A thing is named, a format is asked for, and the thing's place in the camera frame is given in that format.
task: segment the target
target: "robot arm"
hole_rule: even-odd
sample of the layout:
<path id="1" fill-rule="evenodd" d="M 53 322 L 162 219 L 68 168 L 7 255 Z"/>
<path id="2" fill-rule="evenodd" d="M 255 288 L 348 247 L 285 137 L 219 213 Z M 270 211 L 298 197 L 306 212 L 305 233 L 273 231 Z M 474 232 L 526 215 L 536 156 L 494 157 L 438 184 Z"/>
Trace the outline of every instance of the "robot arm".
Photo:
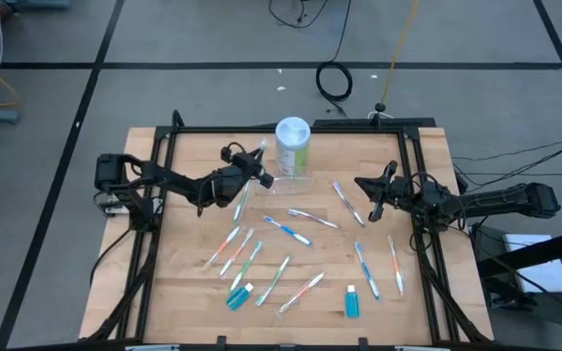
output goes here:
<path id="1" fill-rule="evenodd" d="M 408 212 L 425 227 L 437 231 L 447 230 L 450 223 L 462 216 L 519 213 L 550 218 L 561 209 L 552 188 L 540 183 L 517 184 L 505 190 L 456 196 L 433 176 L 415 174 L 412 178 L 417 176 L 421 185 L 420 192 L 415 192 L 410 181 L 394 176 L 397 166 L 395 161 L 391 161 L 380 177 L 355 178 L 357 185 L 375 203 L 368 218 L 371 222 L 381 219 L 383 204 Z"/>
<path id="2" fill-rule="evenodd" d="M 130 222 L 137 230 L 148 229 L 149 225 L 155 224 L 152 200 L 142 198 L 138 192 L 138 189 L 146 186 L 157 186 L 180 194 L 196 206 L 197 215 L 201 216 L 204 208 L 214 204 L 226 207 L 252 178 L 258 179 L 266 188 L 272 186 L 274 178 L 261 165 L 263 150 L 258 148 L 247 153 L 242 149 L 234 154 L 230 149 L 232 144 L 234 143 L 221 150 L 221 159 L 229 166 L 197 179 L 177 174 L 132 155 L 102 154 L 97 159 L 95 188 L 116 196 L 120 204 L 129 210 Z M 126 172 L 128 167 L 139 177 L 129 180 Z"/>

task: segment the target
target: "blue toothbrush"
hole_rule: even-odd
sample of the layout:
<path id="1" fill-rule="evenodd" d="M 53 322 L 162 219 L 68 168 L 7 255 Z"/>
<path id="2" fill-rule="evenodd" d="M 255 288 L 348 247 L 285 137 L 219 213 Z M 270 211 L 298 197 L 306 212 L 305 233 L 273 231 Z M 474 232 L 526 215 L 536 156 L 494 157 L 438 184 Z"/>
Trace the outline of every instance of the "blue toothbrush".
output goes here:
<path id="1" fill-rule="evenodd" d="M 268 223 L 272 223 L 272 224 L 278 226 L 279 228 L 281 228 L 286 233 L 292 235 L 294 237 L 294 239 L 300 241 L 301 243 L 303 243 L 303 244 L 305 244 L 309 247 L 311 246 L 311 242 L 307 238 L 303 237 L 301 234 L 295 232 L 294 230 L 288 228 L 285 225 L 281 225 L 281 224 L 277 223 L 274 219 L 272 219 L 271 217 L 269 217 L 267 215 L 265 215 L 264 218 Z"/>
<path id="2" fill-rule="evenodd" d="M 368 279 L 368 283 L 370 284 L 370 289 L 372 289 L 372 293 L 375 296 L 375 299 L 381 299 L 381 294 L 379 293 L 379 288 L 377 288 L 377 283 L 375 280 L 372 279 L 372 274 L 370 274 L 370 270 L 368 269 L 368 265 L 366 261 L 363 259 L 363 248 L 361 244 L 355 242 L 355 250 L 359 255 L 359 261 L 361 262 L 361 267 L 363 268 L 363 272 L 366 273 L 366 278 Z"/>

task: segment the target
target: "gray floor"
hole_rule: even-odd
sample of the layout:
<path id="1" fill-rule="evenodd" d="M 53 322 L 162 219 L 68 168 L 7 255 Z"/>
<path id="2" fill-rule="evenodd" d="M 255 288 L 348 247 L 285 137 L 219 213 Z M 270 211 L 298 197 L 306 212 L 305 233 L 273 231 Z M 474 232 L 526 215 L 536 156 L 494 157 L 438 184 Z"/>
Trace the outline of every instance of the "gray floor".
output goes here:
<path id="1" fill-rule="evenodd" d="M 277 0 L 294 19 L 298 5 Z M 320 0 L 307 2 L 312 16 Z M 546 1 L 562 40 L 562 2 Z M 114 0 L 77 0 L 68 11 L 24 13 L 5 27 L 5 61 L 92 62 Z M 106 61 L 318 61 L 337 46 L 344 0 L 331 0 L 306 30 L 280 26 L 261 0 L 126 0 Z M 411 2 L 352 4 L 340 60 L 390 60 Z M 532 1 L 422 0 L 401 60 L 558 62 Z M 0 323 L 58 166 L 89 77 L 87 70 L 2 70 L 22 96 L 22 121 L 0 125 Z M 381 69 L 355 69 L 343 103 L 363 118 L 382 93 Z M 343 89 L 334 73 L 324 84 Z M 7 100 L 0 88 L 0 101 Z M 72 341 L 88 295 L 104 219 L 92 205 L 94 162 L 122 150 L 129 128 L 168 124 L 174 108 L 186 125 L 253 125 L 289 115 L 311 122 L 337 118 L 315 88 L 310 69 L 104 70 L 93 95 L 10 346 Z M 562 70 L 396 71 L 388 110 L 396 117 L 434 117 L 455 156 L 478 157 L 562 139 Z M 458 162 L 469 172 L 507 172 L 541 158 L 536 151 L 495 162 Z M 562 172 L 562 155 L 534 169 Z M 478 180 L 490 179 L 478 175 Z M 521 176 L 554 187 L 562 177 Z M 553 219 L 495 216 L 511 232 L 562 234 Z M 562 327 L 525 314 L 492 311 L 496 338 L 508 344 L 562 349 Z"/>

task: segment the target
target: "toothbrush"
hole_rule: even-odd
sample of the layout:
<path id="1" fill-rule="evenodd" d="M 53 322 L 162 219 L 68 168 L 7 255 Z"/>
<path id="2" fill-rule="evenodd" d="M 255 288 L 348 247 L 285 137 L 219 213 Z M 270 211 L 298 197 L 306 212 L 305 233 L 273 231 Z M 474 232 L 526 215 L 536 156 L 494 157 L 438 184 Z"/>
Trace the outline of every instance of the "toothbrush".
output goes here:
<path id="1" fill-rule="evenodd" d="M 279 267 L 279 270 L 274 275 L 274 278 L 272 278 L 272 283 L 270 284 L 270 287 L 268 287 L 268 289 L 260 296 L 260 298 L 258 298 L 257 302 L 255 302 L 255 304 L 257 306 L 261 306 L 261 304 L 270 295 L 270 293 L 272 292 L 272 289 L 277 284 L 277 281 L 279 280 L 279 277 L 281 276 L 281 273 L 283 273 L 283 271 L 285 270 L 285 267 L 288 265 L 288 262 L 290 262 L 290 258 L 291 258 L 291 256 L 285 257 L 285 260 L 283 260 L 283 263 L 281 263 L 281 266 Z"/>
<path id="2" fill-rule="evenodd" d="M 355 242 L 355 250 L 359 255 L 359 261 L 361 262 L 361 267 L 363 268 L 363 272 L 366 274 L 366 279 L 368 279 L 368 283 L 370 284 L 370 289 L 372 289 L 372 294 L 375 296 L 375 299 L 381 299 L 381 294 L 379 293 L 379 288 L 377 288 L 377 283 L 375 280 L 372 279 L 372 274 L 370 274 L 370 270 L 368 269 L 368 265 L 366 261 L 363 259 L 363 248 L 361 244 Z"/>
<path id="3" fill-rule="evenodd" d="M 260 142 L 260 151 L 257 153 L 257 155 L 255 155 L 256 159 L 265 151 L 266 145 L 267 143 L 264 137 Z M 235 213 L 233 213 L 233 223 L 235 225 L 238 225 L 240 218 L 242 218 L 242 212 L 244 211 L 246 200 L 249 197 L 250 186 L 251 186 L 251 182 L 248 181 L 244 186 L 244 191 L 242 192 L 242 198 L 240 198 L 240 202 L 238 203 L 238 206 L 235 208 Z"/>
<path id="4" fill-rule="evenodd" d="M 311 281 L 309 281 L 307 284 L 303 285 L 302 288 L 299 290 L 299 292 L 295 293 L 294 296 L 292 296 L 288 302 L 286 302 L 283 306 L 281 306 L 281 308 L 279 309 L 279 313 L 283 313 L 283 312 L 287 311 L 288 308 L 290 308 L 290 306 L 297 299 L 299 299 L 299 297 L 303 296 L 305 293 L 307 293 L 309 291 L 309 289 L 313 288 L 313 286 L 318 284 L 318 282 L 320 282 L 323 277 L 324 277 L 324 272 L 318 274 Z"/>
<path id="5" fill-rule="evenodd" d="M 258 241 L 258 243 L 255 245 L 255 249 L 253 250 L 253 253 L 251 253 L 251 257 L 249 257 L 249 260 L 247 260 L 246 263 L 244 263 L 238 275 L 235 276 L 235 279 L 233 280 L 233 284 L 231 284 L 231 288 L 229 289 L 230 292 L 233 292 L 233 290 L 235 290 L 235 288 L 238 286 L 238 283 L 240 283 L 240 279 L 242 279 L 242 277 L 244 277 L 244 275 L 246 274 L 246 271 L 249 270 L 251 263 L 253 263 L 253 259 L 258 254 L 258 251 L 260 249 L 261 249 L 261 241 Z"/>
<path id="6" fill-rule="evenodd" d="M 240 203 L 235 208 L 235 213 L 233 214 L 233 223 L 238 224 L 240 222 L 240 218 L 242 218 L 242 210 L 244 210 L 244 205 L 246 204 L 246 199 L 249 197 L 249 188 L 251 186 L 251 182 L 247 181 L 246 185 L 244 185 L 244 191 L 242 191 L 242 198 L 240 199 Z"/>
<path id="7" fill-rule="evenodd" d="M 398 257 L 396 256 L 396 249 L 394 248 L 394 240 L 391 238 L 391 235 L 387 236 L 387 242 L 389 243 L 389 247 L 391 248 L 391 256 L 394 260 L 394 271 L 396 272 L 396 284 L 398 285 L 398 292 L 402 296 L 404 291 L 402 285 L 402 274 L 400 274 L 400 269 L 398 268 Z"/>
<path id="8" fill-rule="evenodd" d="M 255 230 L 253 230 L 253 228 L 249 229 L 249 233 L 246 235 L 246 238 L 244 238 L 244 241 L 242 242 L 238 250 L 236 250 L 235 253 L 233 253 L 233 255 L 226 261 L 221 269 L 221 273 L 219 274 L 221 277 L 224 275 L 224 273 L 226 273 L 227 269 L 229 269 L 229 266 L 233 264 L 233 262 L 235 262 L 235 259 L 240 255 L 240 253 L 242 253 L 242 250 L 244 250 L 246 243 L 248 243 L 251 237 L 253 237 L 254 231 Z"/>
<path id="9" fill-rule="evenodd" d="M 210 257 L 210 259 L 205 263 L 205 265 L 203 266 L 203 269 L 208 269 L 210 267 L 210 265 L 212 265 L 212 263 L 216 262 L 216 260 L 219 258 L 219 254 L 221 254 L 222 250 L 224 250 L 224 248 L 226 248 L 226 246 L 231 242 L 231 240 L 233 240 L 233 238 L 235 238 L 235 236 L 237 235 L 237 233 L 239 231 L 240 231 L 239 226 L 236 226 L 235 228 L 233 228 L 233 230 L 231 230 L 229 235 L 227 235 L 226 239 L 224 239 L 224 241 L 222 242 L 219 249 L 216 250 L 216 252 L 214 254 L 212 254 L 212 257 Z"/>
<path id="10" fill-rule="evenodd" d="M 341 201 L 346 205 L 346 207 L 350 210 L 350 212 L 352 213 L 352 215 L 355 216 L 355 219 L 357 219 L 357 221 L 359 222 L 359 224 L 361 224 L 361 226 L 366 226 L 366 223 L 363 221 L 363 219 L 361 219 L 361 216 L 359 215 L 359 213 L 352 207 L 352 205 L 350 205 L 350 203 L 348 202 L 348 200 L 346 200 L 346 198 L 343 196 L 343 194 L 341 193 L 341 188 L 340 188 L 340 184 L 337 183 L 336 181 L 333 182 L 333 187 L 336 188 L 336 191 L 338 192 L 338 195 L 340 195 Z"/>
<path id="11" fill-rule="evenodd" d="M 300 241 L 301 243 L 307 245 L 307 246 L 311 246 L 311 242 L 303 237 L 301 234 L 295 232 L 294 230 L 290 229 L 289 227 L 285 226 L 285 225 L 281 225 L 279 223 L 277 223 L 274 219 L 272 219 L 271 217 L 265 215 L 263 218 L 265 218 L 265 220 L 269 223 L 272 223 L 276 226 L 278 226 L 279 228 L 281 228 L 283 231 L 285 231 L 286 233 L 292 235 L 296 240 Z"/>
<path id="12" fill-rule="evenodd" d="M 332 228 L 336 228 L 336 229 L 341 229 L 341 227 L 340 227 L 339 225 L 334 224 L 334 223 L 332 223 L 332 222 L 330 222 L 330 221 L 324 220 L 324 219 L 322 219 L 322 218 L 318 218 L 317 216 L 315 216 L 315 215 L 313 215 L 313 214 L 308 214 L 308 213 L 306 213 L 306 212 L 299 211 L 299 210 L 293 210 L 293 209 L 289 209 L 289 213 L 290 213 L 290 215 L 304 215 L 304 216 L 306 216 L 307 218 L 311 218 L 311 219 L 313 219 L 313 220 L 317 220 L 317 221 L 319 221 L 320 223 L 322 223 L 322 224 L 324 224 L 324 225 L 328 225 L 328 226 L 330 226 L 330 227 L 332 227 Z"/>

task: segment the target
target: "wooden table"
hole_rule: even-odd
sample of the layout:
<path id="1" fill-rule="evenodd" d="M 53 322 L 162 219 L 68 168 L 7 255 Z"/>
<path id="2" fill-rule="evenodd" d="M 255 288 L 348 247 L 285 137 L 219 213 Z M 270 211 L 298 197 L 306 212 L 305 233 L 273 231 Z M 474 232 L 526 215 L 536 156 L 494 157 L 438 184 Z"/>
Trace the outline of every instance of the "wooden table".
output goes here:
<path id="1" fill-rule="evenodd" d="M 444 130 L 420 129 L 426 169 L 451 191 L 457 186 Z M 154 129 L 131 129 L 125 152 L 148 159 Z M 178 135 L 173 171 L 190 177 L 204 176 L 225 164 L 220 149 L 231 141 L 247 149 L 256 148 L 263 135 L 257 134 L 184 134 Z M 267 169 L 274 170 L 274 135 L 264 154 Z M 408 149 L 413 152 L 411 144 Z M 229 270 L 229 279 L 219 278 L 219 271 L 242 242 L 237 237 L 209 270 L 203 265 L 232 228 L 232 216 L 238 201 L 229 208 L 211 207 L 197 218 L 196 209 L 185 199 L 170 194 L 165 207 L 160 249 L 149 305 L 145 342 L 216 343 L 226 335 L 228 343 L 296 343 L 356 344 L 358 337 L 368 337 L 370 344 L 430 344 L 418 260 L 409 248 L 412 233 L 408 214 L 386 206 L 382 220 L 368 222 L 362 228 L 341 202 L 332 186 L 337 180 L 357 211 L 367 215 L 374 204 L 368 202 L 354 184 L 356 176 L 375 177 L 390 160 L 399 160 L 396 136 L 391 135 L 313 135 L 309 167 L 313 181 L 306 193 L 267 195 L 255 188 L 247 203 L 241 225 L 253 227 L 255 236 Z M 410 154 L 412 164 L 415 160 Z M 288 215 L 289 208 L 306 210 L 341 225 L 342 230 L 326 227 L 306 218 Z M 309 249 L 266 223 L 264 215 L 296 229 L 313 242 Z M 103 235 L 103 251 L 128 225 L 125 216 L 110 219 Z M 405 293 L 396 288 L 387 235 L 398 248 Z M 80 331 L 93 332 L 111 312 L 124 291 L 134 235 L 105 259 L 97 270 Z M 441 234 L 443 253 L 455 300 L 468 318 L 488 337 L 493 338 L 481 291 L 476 264 L 469 240 L 461 232 Z M 252 297 L 236 312 L 225 305 L 227 290 L 257 240 L 263 242 L 260 254 L 243 283 L 252 283 Z M 376 301 L 359 265 L 354 242 L 360 242 L 366 260 L 381 290 Z M 287 254 L 293 256 L 289 267 L 262 307 L 257 297 L 265 290 L 279 264 Z M 281 304 L 308 279 L 325 271 L 325 278 L 308 292 L 283 317 L 275 315 Z M 344 294 L 347 285 L 355 285 L 362 316 L 344 317 Z M 442 338 L 447 338 L 440 299 L 436 298 Z M 138 315 L 133 303 L 132 321 Z M 130 328 L 128 335 L 133 335 Z"/>

